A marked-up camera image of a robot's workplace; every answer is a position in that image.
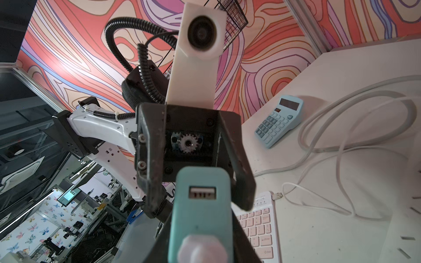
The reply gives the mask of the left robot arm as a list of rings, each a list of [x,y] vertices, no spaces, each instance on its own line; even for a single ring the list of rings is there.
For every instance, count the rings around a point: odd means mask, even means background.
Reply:
[[[219,57],[225,47],[226,13],[184,15],[180,30],[169,32],[149,21],[117,17],[105,26],[106,43],[128,71],[122,93],[132,112],[104,112],[95,97],[80,101],[74,111],[53,116],[47,134],[78,157],[95,160],[104,143],[133,154],[136,163],[101,165],[150,210],[157,210],[161,185],[175,180],[184,167],[219,167],[229,174],[231,201],[244,210],[254,202],[255,181],[241,133],[241,118],[213,109]],[[114,34],[122,28],[145,31],[175,50],[166,89],[158,88],[148,59],[148,43],[138,44],[139,65],[133,68],[118,50]]]

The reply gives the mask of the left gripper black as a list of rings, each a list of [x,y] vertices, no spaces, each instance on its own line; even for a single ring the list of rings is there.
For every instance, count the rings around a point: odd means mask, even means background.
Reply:
[[[231,200],[251,210],[255,179],[235,112],[141,103],[136,109],[136,170],[145,193],[140,207],[149,218],[166,219],[172,208],[163,183],[187,166],[219,167],[230,176]]]

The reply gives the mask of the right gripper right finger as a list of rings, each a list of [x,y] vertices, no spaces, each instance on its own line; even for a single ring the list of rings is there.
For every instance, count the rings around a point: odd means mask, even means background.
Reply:
[[[232,212],[232,236],[235,263],[260,263],[248,237],[245,235],[236,215]]]

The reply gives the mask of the grey calculator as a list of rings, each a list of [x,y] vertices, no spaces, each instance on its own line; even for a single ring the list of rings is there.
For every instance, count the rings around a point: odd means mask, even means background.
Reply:
[[[304,101],[291,95],[280,97],[273,111],[254,131],[259,141],[270,149],[303,119]]]

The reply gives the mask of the teal usb charger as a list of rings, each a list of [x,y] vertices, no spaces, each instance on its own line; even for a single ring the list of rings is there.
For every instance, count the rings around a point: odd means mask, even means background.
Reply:
[[[233,262],[230,176],[224,169],[181,169],[172,212],[168,262]]]

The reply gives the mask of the white power strip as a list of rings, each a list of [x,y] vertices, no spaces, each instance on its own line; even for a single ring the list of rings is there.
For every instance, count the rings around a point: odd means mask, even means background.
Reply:
[[[421,134],[414,139],[409,162],[393,210],[380,263],[421,261]]]

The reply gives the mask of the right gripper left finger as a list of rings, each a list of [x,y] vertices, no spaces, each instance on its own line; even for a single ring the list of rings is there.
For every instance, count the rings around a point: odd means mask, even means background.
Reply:
[[[172,227],[171,212],[143,263],[168,263],[169,241]]]

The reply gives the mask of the pink keyboard left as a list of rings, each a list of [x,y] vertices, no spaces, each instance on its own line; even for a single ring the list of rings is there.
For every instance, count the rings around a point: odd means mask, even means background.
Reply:
[[[231,208],[259,260],[262,263],[280,263],[282,258],[273,193],[265,191],[256,195],[250,211],[242,210],[234,203]]]

